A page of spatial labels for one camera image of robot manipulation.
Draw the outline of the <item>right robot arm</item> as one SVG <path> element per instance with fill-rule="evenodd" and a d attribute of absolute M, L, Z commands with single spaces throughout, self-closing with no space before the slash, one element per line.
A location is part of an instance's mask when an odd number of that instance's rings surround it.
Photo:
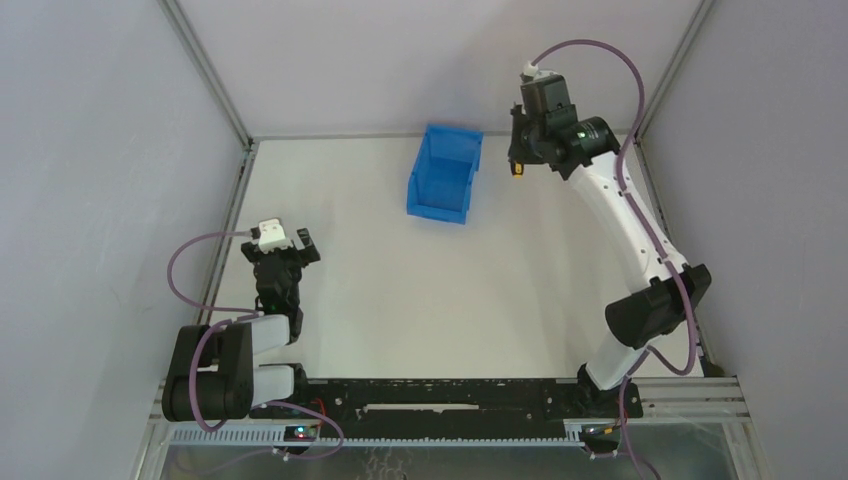
<path fill-rule="evenodd" d="M 589 206 L 611 242 L 628 290 L 604 309 L 607 334 L 578 373 L 596 395 L 614 390 L 656 338 L 688 321 L 711 284 L 704 265 L 688 262 L 660 231 L 635 190 L 624 147 L 600 117 L 581 120 L 565 78 L 526 67 L 514 105 L 508 159 L 515 177 L 546 165 Z"/>

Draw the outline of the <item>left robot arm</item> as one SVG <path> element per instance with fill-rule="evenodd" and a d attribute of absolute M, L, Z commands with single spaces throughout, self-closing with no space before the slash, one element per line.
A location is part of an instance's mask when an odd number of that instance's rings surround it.
<path fill-rule="evenodd" d="M 274 219 L 240 235 L 240 250 L 253 268 L 255 303 L 235 309 L 233 319 L 179 330 L 162 395 L 171 422 L 214 431 L 256 405 L 290 398 L 305 377 L 299 364 L 261 364 L 256 357 L 300 338 L 300 282 L 320 253 L 308 229 L 298 230 L 296 246 Z"/>

